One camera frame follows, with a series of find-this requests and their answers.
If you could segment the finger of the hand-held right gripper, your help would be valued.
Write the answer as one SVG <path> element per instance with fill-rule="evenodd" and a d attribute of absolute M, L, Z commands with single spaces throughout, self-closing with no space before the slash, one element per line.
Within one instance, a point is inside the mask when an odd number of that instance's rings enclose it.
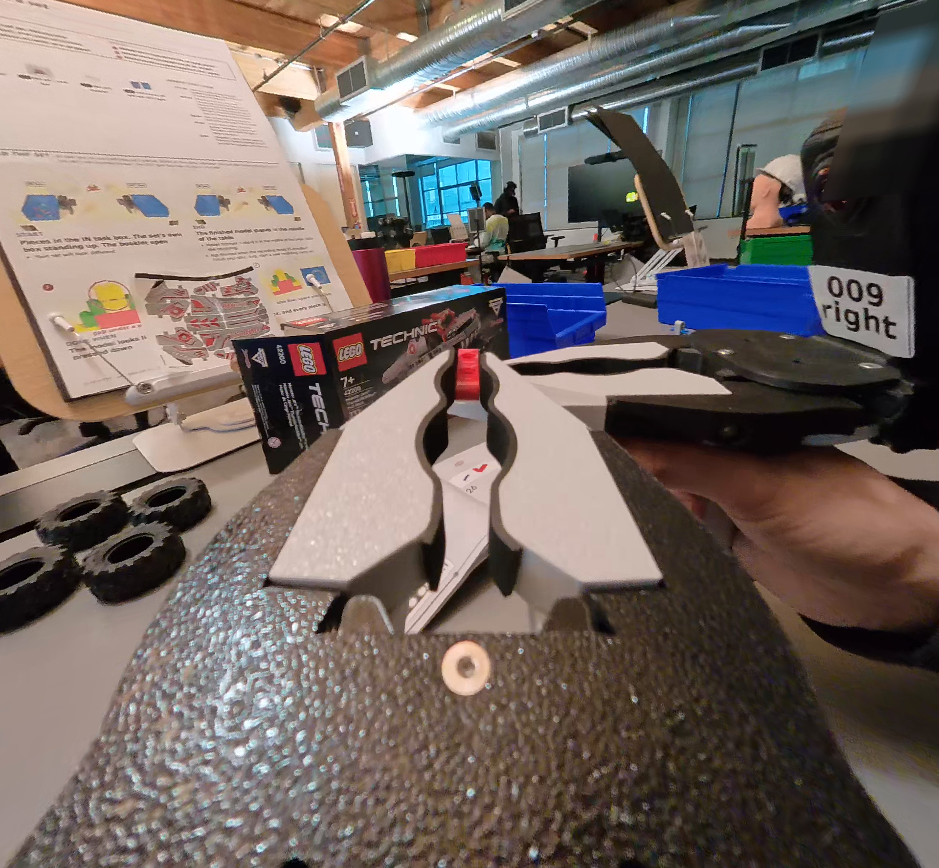
<path fill-rule="evenodd" d="M 593 431 L 604 430 L 606 412 L 613 400 L 733 395 L 717 380 L 670 367 L 644 367 L 606 375 L 555 372 L 527 376 L 527 380 Z"/>
<path fill-rule="evenodd" d="M 525 357 L 508 364 L 528 377 L 560 373 L 612 376 L 643 368 L 667 367 L 673 350 L 656 342 L 576 345 Z"/>

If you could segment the printed instruction sheet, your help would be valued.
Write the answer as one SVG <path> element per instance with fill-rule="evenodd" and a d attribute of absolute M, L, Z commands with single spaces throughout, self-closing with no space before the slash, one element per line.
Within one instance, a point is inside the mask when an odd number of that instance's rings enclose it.
<path fill-rule="evenodd" d="M 2 262 L 65 400 L 354 304 L 222 40 L 1 0 Z"/>

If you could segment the black toy tyre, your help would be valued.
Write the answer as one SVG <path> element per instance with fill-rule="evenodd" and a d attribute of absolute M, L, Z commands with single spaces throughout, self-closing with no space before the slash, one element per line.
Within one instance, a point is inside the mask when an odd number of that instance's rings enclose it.
<path fill-rule="evenodd" d="M 66 601 L 82 572 L 61 547 L 34 547 L 1 562 L 1 632 L 28 625 Z"/>
<path fill-rule="evenodd" d="M 205 483 L 198 477 L 178 476 L 148 486 L 128 507 L 132 524 L 158 523 L 184 533 L 203 522 L 213 508 Z"/>
<path fill-rule="evenodd" d="M 88 551 L 82 580 L 101 603 L 124 603 L 162 586 L 185 558 L 184 541 L 172 528 L 158 522 L 135 524 Z"/>
<path fill-rule="evenodd" d="M 122 531 L 129 520 L 124 499 L 100 490 L 72 498 L 43 514 L 35 531 L 45 546 L 70 554 L 85 551 Z"/>

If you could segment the black monitor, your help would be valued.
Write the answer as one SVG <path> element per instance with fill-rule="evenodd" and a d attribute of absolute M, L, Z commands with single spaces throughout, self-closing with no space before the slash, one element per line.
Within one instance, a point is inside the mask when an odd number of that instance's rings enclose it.
<path fill-rule="evenodd" d="M 571 166 L 567 171 L 567 218 L 571 224 L 608 225 L 606 216 L 644 217 L 635 187 L 637 171 L 628 158 L 603 155 Z"/>

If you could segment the green storage bin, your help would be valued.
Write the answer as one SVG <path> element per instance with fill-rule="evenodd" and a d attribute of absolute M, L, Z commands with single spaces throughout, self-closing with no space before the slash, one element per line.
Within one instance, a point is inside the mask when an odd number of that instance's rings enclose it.
<path fill-rule="evenodd" d="M 813 263 L 809 232 L 778 232 L 748 236 L 740 243 L 740 265 L 805 267 Z"/>

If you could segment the wooden document stand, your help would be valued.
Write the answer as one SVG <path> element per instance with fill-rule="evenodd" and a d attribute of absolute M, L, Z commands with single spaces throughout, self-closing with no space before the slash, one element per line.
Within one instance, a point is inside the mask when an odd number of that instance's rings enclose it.
<path fill-rule="evenodd" d="M 313 188 L 300 186 L 311 215 L 353 306 L 371 302 L 348 241 L 325 200 Z M 14 277 L 1 263 L 2 360 L 10 360 L 11 372 L 2 369 L 2 424 L 21 418 L 49 418 L 99 425 L 103 419 L 134 414 L 123 398 L 98 395 L 69 407 L 59 396 L 30 312 L 23 306 Z M 209 437 L 215 441 L 255 436 L 253 416 L 245 398 L 221 402 L 225 391 L 189 392 L 185 401 L 208 399 L 206 411 L 182 418 L 184 438 Z"/>

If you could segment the large blue storage bin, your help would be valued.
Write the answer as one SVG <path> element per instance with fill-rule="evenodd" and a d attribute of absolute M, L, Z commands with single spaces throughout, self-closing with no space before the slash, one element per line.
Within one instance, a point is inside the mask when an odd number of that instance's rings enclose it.
<path fill-rule="evenodd" d="M 659 322 L 693 332 L 824 334 L 805 266 L 715 264 L 658 275 Z"/>

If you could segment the person's right hand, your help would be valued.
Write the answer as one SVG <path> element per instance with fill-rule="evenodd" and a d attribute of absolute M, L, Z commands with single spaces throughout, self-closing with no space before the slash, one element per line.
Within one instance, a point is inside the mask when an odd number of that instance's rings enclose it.
<path fill-rule="evenodd" d="M 757 583 L 834 627 L 937 627 L 937 510 L 835 449 L 757 456 L 649 439 L 621 446 L 695 514 L 713 503 Z"/>

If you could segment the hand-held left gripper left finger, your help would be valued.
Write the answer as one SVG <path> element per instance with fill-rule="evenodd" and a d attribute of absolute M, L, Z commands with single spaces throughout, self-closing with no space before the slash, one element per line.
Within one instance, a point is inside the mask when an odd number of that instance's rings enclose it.
<path fill-rule="evenodd" d="M 268 573 L 321 591 L 432 590 L 445 556 L 432 466 L 449 445 L 456 351 L 445 350 L 352 418 Z"/>

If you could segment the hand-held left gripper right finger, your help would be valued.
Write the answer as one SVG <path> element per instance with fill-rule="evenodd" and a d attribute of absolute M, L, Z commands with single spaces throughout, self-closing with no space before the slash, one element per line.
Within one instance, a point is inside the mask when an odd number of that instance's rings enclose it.
<path fill-rule="evenodd" d="M 489 496 L 485 631 L 623 631 L 616 598 L 662 572 L 593 433 L 507 361 L 483 355 Z"/>

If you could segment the small blue storage bin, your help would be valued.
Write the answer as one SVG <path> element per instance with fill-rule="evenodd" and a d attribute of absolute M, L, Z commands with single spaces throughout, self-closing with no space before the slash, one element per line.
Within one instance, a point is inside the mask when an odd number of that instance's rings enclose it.
<path fill-rule="evenodd" d="M 490 287 L 504 294 L 512 359 L 589 345 L 606 324 L 602 285 L 508 283 Z"/>

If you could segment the wooden table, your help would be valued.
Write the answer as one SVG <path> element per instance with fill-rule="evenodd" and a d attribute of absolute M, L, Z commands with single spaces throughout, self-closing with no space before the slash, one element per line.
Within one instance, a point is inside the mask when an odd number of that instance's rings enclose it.
<path fill-rule="evenodd" d="M 549 271 L 555 268 L 582 268 L 587 283 L 602 286 L 605 283 L 605 265 L 619 256 L 638 251 L 643 245 L 637 241 L 563 245 L 518 253 L 505 252 L 498 255 L 498 261 L 534 283 L 545 283 Z"/>

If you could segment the black toy set box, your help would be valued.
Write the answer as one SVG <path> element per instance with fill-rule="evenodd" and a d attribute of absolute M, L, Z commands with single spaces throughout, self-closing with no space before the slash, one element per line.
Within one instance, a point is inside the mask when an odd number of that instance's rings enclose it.
<path fill-rule="evenodd" d="M 506 303 L 502 287 L 442 287 L 234 339 L 268 472 L 281 473 L 448 349 L 508 359 Z"/>

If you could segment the maroon storage bin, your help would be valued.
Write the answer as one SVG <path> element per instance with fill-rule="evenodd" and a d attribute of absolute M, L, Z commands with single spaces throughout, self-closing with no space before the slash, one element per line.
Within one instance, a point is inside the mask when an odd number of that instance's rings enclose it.
<path fill-rule="evenodd" d="M 381 246 L 358 248 L 352 250 L 352 255 L 371 302 L 393 298 L 385 250 Z"/>

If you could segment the grey desk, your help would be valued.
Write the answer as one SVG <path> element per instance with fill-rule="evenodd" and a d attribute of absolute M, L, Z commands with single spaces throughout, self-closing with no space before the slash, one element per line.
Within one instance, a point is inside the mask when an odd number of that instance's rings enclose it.
<path fill-rule="evenodd" d="M 542 635 L 489 580 L 440 632 L 319 633 L 265 587 L 319 463 L 207 464 L 140 599 L 2 635 L 2 864 L 937 866 L 937 677 L 745 579 Z"/>

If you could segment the black office chair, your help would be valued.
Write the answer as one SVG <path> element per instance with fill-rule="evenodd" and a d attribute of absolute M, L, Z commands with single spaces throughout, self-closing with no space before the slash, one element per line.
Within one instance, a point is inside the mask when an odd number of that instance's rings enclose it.
<path fill-rule="evenodd" d="M 540 212 L 512 214 L 507 217 L 506 251 L 511 255 L 546 248 L 546 234 Z"/>

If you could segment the silver ventilation duct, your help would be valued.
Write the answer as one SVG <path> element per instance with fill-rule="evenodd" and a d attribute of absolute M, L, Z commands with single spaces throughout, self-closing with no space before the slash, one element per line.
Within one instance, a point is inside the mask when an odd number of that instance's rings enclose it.
<path fill-rule="evenodd" d="M 755 45 L 766 44 L 828 23 L 873 10 L 872 0 L 830 1 L 778 10 L 729 25 L 687 43 L 661 47 L 646 54 L 626 48 L 626 34 L 605 34 L 459 93 L 414 114 L 422 129 L 440 128 L 449 140 L 463 134 L 496 129 L 513 121 L 567 106 L 620 85 L 651 81 L 662 74 L 713 61 Z"/>
<path fill-rule="evenodd" d="M 503 11 L 503 0 L 486 0 L 406 44 L 391 58 L 367 57 L 367 86 L 358 95 L 342 99 L 337 87 L 317 98 L 314 108 L 326 122 L 370 114 L 384 102 L 401 99 L 412 89 L 528 37 L 546 24 L 579 12 L 602 0 L 531 0 L 514 11 Z"/>

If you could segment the white instruction booklet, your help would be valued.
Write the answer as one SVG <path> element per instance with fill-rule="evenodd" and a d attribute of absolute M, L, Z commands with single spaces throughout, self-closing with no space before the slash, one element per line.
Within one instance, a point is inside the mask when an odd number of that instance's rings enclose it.
<path fill-rule="evenodd" d="M 482 441 L 460 453 L 447 451 L 433 465 L 443 491 L 445 556 L 436 590 L 426 584 L 407 605 L 404 630 L 416 634 L 431 622 L 487 557 L 490 489 L 500 465 Z"/>

